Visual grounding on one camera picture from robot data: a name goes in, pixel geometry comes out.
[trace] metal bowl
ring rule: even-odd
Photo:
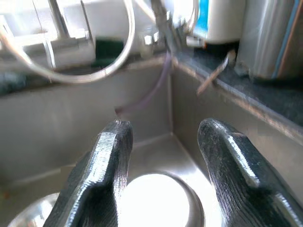
[[[59,193],[45,196],[22,211],[8,227],[42,227],[51,213]]]

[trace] metal rod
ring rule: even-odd
[[[63,9],[59,7],[57,0],[48,0],[48,4],[51,9],[53,23],[57,30],[58,38],[69,38],[70,34],[67,29]]]

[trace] kitchen sink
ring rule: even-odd
[[[59,192],[69,172],[117,116],[115,107],[140,99],[157,81],[163,56],[129,63],[103,81],[54,85],[0,99],[0,227],[32,202]],[[181,182],[202,206],[186,226],[220,226],[221,215],[205,162],[198,148],[199,123],[209,117],[246,134],[303,201],[303,147],[283,132],[240,107],[232,96],[209,87],[196,89],[205,75],[176,66],[142,110],[122,116],[134,130],[128,182],[165,174]]]

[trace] curved metal pipe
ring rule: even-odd
[[[53,72],[45,67],[33,62],[30,57],[23,51],[23,48],[18,46],[15,38],[12,34],[8,34],[3,24],[0,25],[0,40],[4,46],[24,65],[29,67],[33,72],[50,79],[52,81],[71,83],[71,84],[81,84],[90,83],[100,79],[104,79],[111,74],[113,74],[127,59],[129,52],[132,48],[135,36],[135,19],[134,19],[134,9],[132,0],[124,0],[128,21],[129,21],[129,32],[128,39],[125,44],[124,49],[118,58],[105,69],[98,72],[86,74],[86,75],[64,75],[61,73]]]

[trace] purple wire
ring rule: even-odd
[[[171,59],[172,59],[171,54],[169,52],[166,52],[166,58],[165,58],[165,62],[163,64],[163,69],[162,69],[161,75],[160,75],[156,85],[137,102],[116,108],[115,112],[118,116],[120,116],[124,113],[129,113],[129,112],[135,111],[135,110],[141,110],[150,102],[150,100],[157,93],[157,91],[162,86],[163,82],[165,81],[165,79],[167,78],[167,76],[170,72]]]

